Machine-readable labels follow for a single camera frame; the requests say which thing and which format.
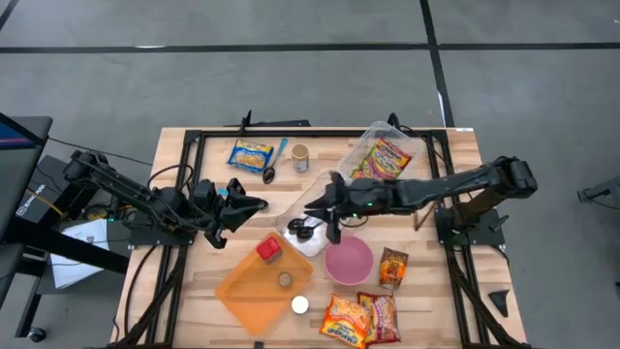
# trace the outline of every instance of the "food packet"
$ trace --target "food packet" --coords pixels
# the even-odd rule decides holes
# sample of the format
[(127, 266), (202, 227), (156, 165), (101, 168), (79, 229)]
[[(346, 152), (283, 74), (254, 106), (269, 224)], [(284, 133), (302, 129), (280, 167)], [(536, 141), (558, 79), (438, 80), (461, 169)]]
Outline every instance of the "food packet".
[(408, 254), (385, 247), (384, 254), (381, 256), (379, 271), (379, 283), (381, 286), (389, 290), (397, 289), (403, 280), (403, 276), (405, 276), (408, 259)]
[(236, 140), (228, 164), (253, 173), (261, 173), (269, 163), (273, 146)]
[(395, 179), (405, 170), (412, 157), (396, 144), (380, 138), (350, 177)]
[(366, 345), (400, 341), (394, 295), (378, 296), (357, 292), (357, 302), (372, 311)]
[(338, 338), (355, 348), (365, 349), (364, 341), (370, 330), (370, 321), (370, 310), (354, 301), (332, 295), (319, 333)]

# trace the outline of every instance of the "orange tray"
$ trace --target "orange tray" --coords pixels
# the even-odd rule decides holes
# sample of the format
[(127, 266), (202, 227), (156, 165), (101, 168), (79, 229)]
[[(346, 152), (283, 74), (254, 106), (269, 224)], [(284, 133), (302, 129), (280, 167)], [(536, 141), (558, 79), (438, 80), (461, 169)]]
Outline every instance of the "orange tray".
[[(269, 233), (263, 241), (268, 238), (280, 244), (280, 258), (268, 265), (254, 248), (215, 289), (215, 296), (253, 335), (263, 333), (283, 310), (290, 308), (291, 300), (301, 293), (314, 272), (312, 265), (279, 234)], [(281, 272), (293, 277), (291, 286), (280, 286)]]

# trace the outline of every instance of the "red cube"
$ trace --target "red cube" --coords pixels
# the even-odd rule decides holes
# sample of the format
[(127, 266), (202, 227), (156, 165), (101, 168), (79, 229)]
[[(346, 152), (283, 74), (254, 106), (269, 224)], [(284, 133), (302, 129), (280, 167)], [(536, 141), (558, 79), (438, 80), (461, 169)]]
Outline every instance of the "red cube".
[(282, 255), (282, 248), (275, 238), (268, 238), (267, 241), (257, 246), (256, 251), (267, 264), (273, 263)]

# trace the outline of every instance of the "wooden table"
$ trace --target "wooden table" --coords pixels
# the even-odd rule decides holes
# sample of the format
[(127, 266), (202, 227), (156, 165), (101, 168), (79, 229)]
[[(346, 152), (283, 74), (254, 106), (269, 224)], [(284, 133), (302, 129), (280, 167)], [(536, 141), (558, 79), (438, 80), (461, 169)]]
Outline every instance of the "wooden table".
[[(166, 166), (178, 164), (186, 130), (184, 128), (162, 130), (153, 173)], [(476, 136), (471, 129), (448, 129), (448, 135), (451, 157), (457, 172), (470, 170), (481, 164)], [(276, 148), (280, 142), (278, 138), (244, 139), (271, 144)], [(225, 187), (229, 179), (236, 176), (248, 191), (248, 195), (266, 199), (269, 202), (269, 209), (256, 214), (235, 234), (226, 232), (225, 235), (229, 238), (229, 242), (225, 249), (216, 250), (205, 238), (197, 237), (188, 254), (176, 322), (174, 348), (248, 348), (252, 347), (256, 340), (264, 341), (265, 347), (268, 348), (346, 347), (343, 342), (319, 333), (325, 309), (332, 293), (351, 301), (355, 299), (358, 291), (374, 294), (388, 293), (386, 289), (378, 285), (378, 265), (384, 247), (409, 254), (405, 278), (400, 289), (394, 293), (402, 342), (388, 344), (386, 347), (460, 347), (445, 250), (437, 241), (433, 219), (428, 219), (424, 226), (415, 232), (412, 228), (412, 216), (371, 217), (366, 225), (356, 229), (355, 235), (369, 244), (375, 256), (374, 270), (366, 282), (352, 287), (334, 284), (326, 275), (322, 253), (311, 261), (315, 270), (314, 275), (311, 284), (303, 292), (303, 295), (310, 301), (309, 312), (304, 315), (295, 315), (292, 311), (285, 311), (281, 320), (274, 323), (272, 329), (264, 335), (253, 337), (248, 334), (222, 303), (214, 297), (213, 290), (262, 237), (275, 231), (275, 218), (312, 185), (317, 175), (333, 169), (338, 160), (356, 143), (356, 139), (289, 138), (289, 143), (276, 165), (277, 176), (269, 185), (263, 185), (259, 175), (245, 173), (226, 165), (234, 142), (235, 139), (227, 138), (207, 139), (201, 177), (210, 178), (218, 187)], [(307, 145), (310, 151), (310, 170), (303, 174), (296, 173), (292, 165), (291, 150), (297, 143)], [(195, 149), (192, 151), (190, 164), (193, 163), (196, 153)], [(415, 164), (414, 171), (419, 178), (431, 177), (428, 155), (425, 151)], [(154, 180), (153, 185), (174, 186), (175, 178), (175, 171), (167, 172)], [(424, 214), (427, 209), (428, 207), (420, 213)], [(122, 319), (129, 283), (146, 250), (148, 250), (146, 247), (139, 248), (133, 252), (131, 257), (116, 317), (121, 331), (123, 331)], [(161, 252), (161, 247), (153, 252), (138, 276), (129, 310), (130, 327), (137, 322), (152, 300)], [(506, 261), (487, 246), (474, 247), (473, 254), (481, 298), (510, 335), (519, 341), (525, 341)], [(502, 317), (486, 295), (502, 289), (511, 290), (508, 293), (509, 318)], [(475, 330), (473, 308), (465, 296), (464, 299), (471, 337), (473, 341), (476, 341), (478, 335)], [(156, 341), (163, 340), (168, 308), (168, 303), (162, 307)]]

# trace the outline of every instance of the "concrete floor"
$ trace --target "concrete floor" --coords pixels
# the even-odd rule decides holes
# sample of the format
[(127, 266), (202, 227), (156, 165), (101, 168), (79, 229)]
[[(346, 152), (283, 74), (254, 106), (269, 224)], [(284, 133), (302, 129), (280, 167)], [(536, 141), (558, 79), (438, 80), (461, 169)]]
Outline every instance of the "concrete floor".
[[(8, 0), (0, 0), (0, 7)], [(433, 0), (440, 43), (620, 42), (614, 0)], [(407, 0), (20, 0), (0, 47), (424, 42)], [(456, 126), (474, 127), (484, 160), (526, 159), (540, 184), (502, 204), (511, 272), (529, 342), (612, 348), (620, 339), (620, 215), (575, 191), (620, 174), (618, 50), (442, 52)], [(59, 139), (146, 161), (164, 126), (307, 118), (368, 125), (391, 111), (441, 126), (426, 51), (0, 55), (0, 108), (50, 115)], [(46, 151), (68, 157), (65, 145)], [(136, 180), (149, 169), (114, 159)], [(32, 281), (0, 310), (2, 348), (79, 348), (109, 340), (122, 277), (43, 298), (40, 344), (13, 339)]]

